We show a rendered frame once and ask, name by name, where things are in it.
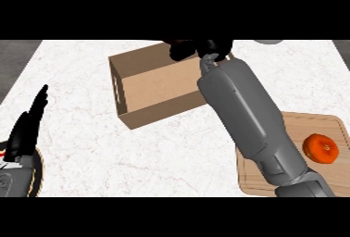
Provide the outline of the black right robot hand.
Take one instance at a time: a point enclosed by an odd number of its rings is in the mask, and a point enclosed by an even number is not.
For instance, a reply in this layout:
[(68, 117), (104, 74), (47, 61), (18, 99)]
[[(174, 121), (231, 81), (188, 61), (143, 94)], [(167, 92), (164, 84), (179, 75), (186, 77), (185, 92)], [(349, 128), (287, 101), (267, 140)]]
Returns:
[(180, 61), (194, 54), (202, 58), (204, 55), (217, 54), (216, 62), (222, 61), (231, 53), (233, 39), (219, 40), (164, 40), (170, 47), (170, 58)]

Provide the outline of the wooden cutting board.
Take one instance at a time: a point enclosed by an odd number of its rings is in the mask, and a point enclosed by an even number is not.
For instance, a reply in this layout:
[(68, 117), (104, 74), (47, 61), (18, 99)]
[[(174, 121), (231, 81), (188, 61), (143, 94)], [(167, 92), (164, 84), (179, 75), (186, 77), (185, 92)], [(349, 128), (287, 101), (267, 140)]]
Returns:
[[(350, 134), (337, 116), (284, 112), (285, 131), (298, 148), (304, 162), (313, 173), (306, 181), (315, 188), (325, 188), (338, 197), (350, 197)], [(313, 134), (325, 135), (340, 149), (340, 155), (331, 164), (313, 161), (304, 154), (303, 144)], [(236, 152), (238, 184), (245, 194), (275, 196), (276, 186), (267, 183), (256, 163)]]

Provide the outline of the black plate with golden rim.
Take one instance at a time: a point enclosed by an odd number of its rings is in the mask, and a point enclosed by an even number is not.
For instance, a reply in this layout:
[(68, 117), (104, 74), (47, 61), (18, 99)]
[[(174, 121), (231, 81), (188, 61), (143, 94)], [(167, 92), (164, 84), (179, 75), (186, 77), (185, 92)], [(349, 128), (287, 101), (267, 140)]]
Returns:
[[(3, 161), (5, 153), (6, 153), (6, 147), (8, 147), (8, 142), (3, 141), (0, 142), (0, 163)], [(36, 150), (34, 155), (33, 155), (33, 161), (34, 161), (34, 168), (36, 168), (36, 182), (34, 182), (34, 192), (37, 196), (40, 189), (42, 189), (42, 182), (43, 182), (43, 158), (40, 154), (40, 150)]]

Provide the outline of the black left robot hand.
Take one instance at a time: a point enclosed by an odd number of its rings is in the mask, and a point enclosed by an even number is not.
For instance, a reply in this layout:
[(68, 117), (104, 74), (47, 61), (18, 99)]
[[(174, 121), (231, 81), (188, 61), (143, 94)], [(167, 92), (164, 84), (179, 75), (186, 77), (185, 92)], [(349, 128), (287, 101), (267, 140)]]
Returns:
[(15, 162), (18, 156), (31, 156), (34, 154), (40, 122), (47, 105), (47, 85), (43, 86), (36, 95), (30, 111), (21, 114), (10, 131), (5, 161)]

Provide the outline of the orange round fruit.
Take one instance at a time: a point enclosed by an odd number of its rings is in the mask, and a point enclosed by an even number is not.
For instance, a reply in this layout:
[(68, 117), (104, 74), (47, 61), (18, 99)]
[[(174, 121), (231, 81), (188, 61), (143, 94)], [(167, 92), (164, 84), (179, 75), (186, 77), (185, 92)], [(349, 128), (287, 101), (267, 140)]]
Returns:
[(313, 133), (304, 139), (304, 155), (321, 164), (332, 164), (340, 156), (340, 148), (334, 140), (322, 134)]

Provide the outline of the brown cardboard box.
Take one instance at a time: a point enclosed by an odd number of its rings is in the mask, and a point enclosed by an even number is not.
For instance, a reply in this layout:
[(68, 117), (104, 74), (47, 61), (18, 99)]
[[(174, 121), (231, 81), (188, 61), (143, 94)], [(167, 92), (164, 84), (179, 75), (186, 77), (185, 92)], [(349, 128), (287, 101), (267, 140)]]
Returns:
[(176, 62), (170, 45), (155, 44), (108, 60), (118, 118), (130, 130), (207, 104), (198, 55)]

